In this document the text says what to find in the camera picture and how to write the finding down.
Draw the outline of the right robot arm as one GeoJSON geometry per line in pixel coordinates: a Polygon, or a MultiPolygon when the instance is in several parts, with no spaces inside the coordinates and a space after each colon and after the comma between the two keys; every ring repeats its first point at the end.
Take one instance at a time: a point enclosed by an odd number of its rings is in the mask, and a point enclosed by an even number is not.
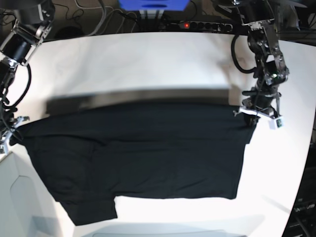
{"type": "Polygon", "coordinates": [[[3,55],[0,61],[0,152],[8,154],[10,138],[21,141],[22,135],[16,129],[29,119],[14,118],[14,113],[30,88],[32,72],[29,60],[51,30],[55,6],[50,0],[2,0],[0,7],[10,10],[15,16],[14,26],[0,46],[3,55]],[[7,95],[18,66],[27,68],[28,81],[22,95],[10,104],[7,95]]]}

